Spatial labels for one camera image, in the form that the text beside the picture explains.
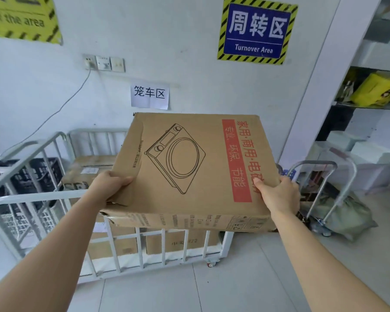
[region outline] red label strip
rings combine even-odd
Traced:
[[[223,119],[223,130],[234,202],[250,203],[252,202],[250,187],[235,120]]]

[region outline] white label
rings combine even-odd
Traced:
[[[146,81],[130,85],[131,105],[140,108],[168,109],[169,85]]]
[[[100,233],[107,232],[105,222],[95,222],[94,230],[92,232],[100,232]]]
[[[98,167],[84,167],[81,174],[97,174],[98,169]]]

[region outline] gray cable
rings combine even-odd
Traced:
[[[88,78],[89,78],[89,76],[90,76],[90,74],[91,74],[91,69],[90,69],[90,71],[88,72],[88,75],[87,75],[87,78],[85,79],[85,81],[82,83],[82,85],[81,85],[81,87],[65,102],[65,103],[63,103],[62,104],[62,106],[61,106],[61,108],[58,110],[58,111],[56,111],[55,113],[53,113],[52,115],[50,115],[48,118],[47,118],[47,120],[45,120],[34,132],[32,132],[29,136],[27,136],[25,139],[23,139],[22,141],[20,141],[20,142],[18,142],[18,143],[16,143],[16,144],[14,144],[13,146],[11,146],[11,147],[9,147],[9,148],[7,148],[6,150],[4,150],[1,154],[0,154],[0,157],[5,153],[5,152],[7,152],[8,150],[10,150],[11,148],[14,148],[15,146],[18,146],[19,144],[21,144],[21,143],[23,143],[24,141],[26,141],[27,139],[29,139],[31,136],[33,136],[36,132],[38,132],[39,131],[39,129],[40,128],[42,128],[42,126],[44,125],[44,124],[46,124],[46,122],[48,121],[48,120],[50,120],[53,116],[55,116],[57,113],[59,113],[62,109],[63,109],[63,107],[66,105],[66,104],[68,104],[68,102],[71,100],[71,99],[73,99],[73,97],[83,88],[83,86],[84,86],[84,84],[87,82],[87,80],[88,80]]]

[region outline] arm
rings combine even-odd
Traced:
[[[296,218],[298,185],[286,176],[275,188],[254,179],[279,230],[313,312],[390,311],[390,307],[317,240]]]
[[[0,281],[0,312],[66,311],[99,210],[131,178],[99,174],[58,225]]]

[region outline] yellow plastic bag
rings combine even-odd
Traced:
[[[372,73],[351,95],[351,101],[358,106],[384,106],[390,102],[390,77]]]

